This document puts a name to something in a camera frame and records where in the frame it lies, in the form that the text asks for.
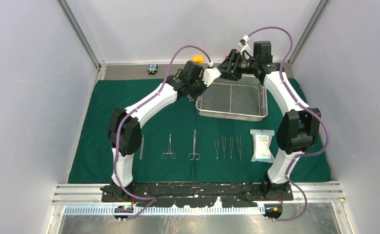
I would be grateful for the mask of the white sterile packet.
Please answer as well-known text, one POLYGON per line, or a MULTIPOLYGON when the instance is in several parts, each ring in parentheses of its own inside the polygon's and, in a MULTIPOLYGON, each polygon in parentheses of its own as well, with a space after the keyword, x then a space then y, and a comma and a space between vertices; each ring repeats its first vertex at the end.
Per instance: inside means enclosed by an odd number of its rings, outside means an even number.
POLYGON ((273 163, 274 156, 270 151, 274 130, 251 129, 250 134, 253 138, 253 155, 251 162, 273 163))

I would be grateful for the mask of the metal mesh instrument tray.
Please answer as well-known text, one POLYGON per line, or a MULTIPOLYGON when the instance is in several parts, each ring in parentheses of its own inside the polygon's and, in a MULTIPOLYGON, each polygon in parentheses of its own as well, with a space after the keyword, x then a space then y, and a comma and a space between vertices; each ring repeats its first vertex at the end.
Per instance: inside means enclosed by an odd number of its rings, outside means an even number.
POLYGON ((196 109, 205 117, 258 122, 268 115, 266 88, 255 77, 218 78, 197 99, 196 109))

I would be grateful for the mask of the green surgical drape cloth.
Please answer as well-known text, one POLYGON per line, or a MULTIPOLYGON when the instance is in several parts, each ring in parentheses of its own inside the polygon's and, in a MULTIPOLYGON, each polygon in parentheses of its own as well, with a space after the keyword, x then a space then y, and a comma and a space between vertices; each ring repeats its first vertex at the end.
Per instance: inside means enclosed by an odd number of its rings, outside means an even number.
MULTIPOLYGON (((69 183, 109 183, 113 170, 113 153, 107 137, 111 113, 125 108, 151 93, 160 85, 159 79, 101 80, 92 92, 81 131, 78 148, 69 173, 69 183)), ((137 151, 133 160, 135 182, 260 182, 269 163, 251 162, 253 140, 251 129, 276 131, 282 113, 274 98, 268 96, 268 115, 262 121, 240 121, 200 116, 195 103, 181 98, 152 117, 143 127, 143 158, 137 151), (189 160, 194 130, 197 132, 199 160, 189 160), (162 159, 167 152, 169 135, 176 159, 162 159), (242 161, 236 135, 241 134, 242 161), (226 136, 226 158, 223 159, 221 136, 226 136), (234 140, 233 158, 230 142, 234 140), (214 139, 219 139, 216 160, 214 139)))

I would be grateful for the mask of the steel needle holder clamp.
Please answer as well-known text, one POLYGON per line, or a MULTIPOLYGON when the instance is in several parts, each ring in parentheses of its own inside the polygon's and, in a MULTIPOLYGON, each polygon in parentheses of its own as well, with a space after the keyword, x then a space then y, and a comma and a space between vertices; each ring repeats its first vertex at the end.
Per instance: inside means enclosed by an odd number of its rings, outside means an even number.
POLYGON ((232 159, 233 158, 233 149, 234 149, 234 140, 232 137, 229 139, 229 142, 230 142, 230 158, 232 159))

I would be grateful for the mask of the long steel probe rod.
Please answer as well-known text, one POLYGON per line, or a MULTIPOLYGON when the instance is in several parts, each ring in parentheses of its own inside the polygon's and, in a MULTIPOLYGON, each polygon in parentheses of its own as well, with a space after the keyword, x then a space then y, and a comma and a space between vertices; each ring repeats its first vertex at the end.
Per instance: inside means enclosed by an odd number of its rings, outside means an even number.
POLYGON ((139 156, 139 159, 142 160, 143 158, 143 148, 144 148, 144 135, 142 135, 142 138, 141 138, 141 145, 140 145, 140 156, 139 156))

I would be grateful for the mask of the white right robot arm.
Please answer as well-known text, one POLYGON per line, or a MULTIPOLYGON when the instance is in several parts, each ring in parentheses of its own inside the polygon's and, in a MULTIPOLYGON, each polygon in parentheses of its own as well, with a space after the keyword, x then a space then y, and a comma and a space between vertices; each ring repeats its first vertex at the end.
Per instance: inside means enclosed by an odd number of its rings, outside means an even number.
POLYGON ((283 70, 274 63, 269 41, 256 41, 253 56, 232 49, 218 66, 221 78, 238 81, 253 75, 269 91, 283 118, 276 133, 278 153, 261 182, 264 198, 274 200, 290 184, 290 174, 299 158, 317 143, 321 113, 310 108, 296 93, 283 70))

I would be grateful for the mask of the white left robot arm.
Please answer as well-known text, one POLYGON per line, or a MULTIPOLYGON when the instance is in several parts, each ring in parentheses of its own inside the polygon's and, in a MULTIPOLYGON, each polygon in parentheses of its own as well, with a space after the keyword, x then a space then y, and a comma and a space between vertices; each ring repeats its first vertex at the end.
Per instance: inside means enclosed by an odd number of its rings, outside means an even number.
POLYGON ((134 153, 142 143, 141 130, 146 122, 163 108, 182 97, 198 98, 221 73, 211 63, 207 68, 188 61, 176 74, 167 74, 162 83, 146 97, 127 108, 115 108, 111 114, 107 136, 113 152, 110 186, 121 202, 132 197, 134 153))

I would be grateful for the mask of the steel ring-handled hemostat clamp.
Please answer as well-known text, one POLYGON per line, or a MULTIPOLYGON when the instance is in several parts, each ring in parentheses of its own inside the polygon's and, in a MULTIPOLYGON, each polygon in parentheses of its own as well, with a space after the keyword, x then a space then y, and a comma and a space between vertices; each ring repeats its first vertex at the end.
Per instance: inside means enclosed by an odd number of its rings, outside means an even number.
POLYGON ((161 157, 162 159, 167 159, 168 157, 170 157, 171 159, 177 158, 177 154, 172 152, 172 135, 171 134, 169 135, 167 152, 163 153, 161 157))

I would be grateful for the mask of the steel ring-handled scissors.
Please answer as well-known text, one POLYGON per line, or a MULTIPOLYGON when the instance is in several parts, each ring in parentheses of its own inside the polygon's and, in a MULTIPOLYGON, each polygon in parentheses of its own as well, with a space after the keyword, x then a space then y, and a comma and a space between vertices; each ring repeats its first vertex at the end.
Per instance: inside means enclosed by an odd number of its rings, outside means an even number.
POLYGON ((193 134, 192 152, 188 154, 188 159, 189 160, 199 160, 200 159, 200 154, 197 152, 197 132, 196 132, 196 129, 194 130, 194 134, 193 134))

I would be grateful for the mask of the steel surgical forceps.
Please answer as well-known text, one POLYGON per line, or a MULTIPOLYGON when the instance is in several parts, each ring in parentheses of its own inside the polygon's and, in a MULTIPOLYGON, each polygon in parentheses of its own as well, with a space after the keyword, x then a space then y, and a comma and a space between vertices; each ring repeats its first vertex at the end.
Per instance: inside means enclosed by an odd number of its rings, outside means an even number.
POLYGON ((214 139, 214 146, 215 146, 215 152, 216 152, 216 160, 219 159, 219 145, 220 145, 220 141, 219 139, 214 139))

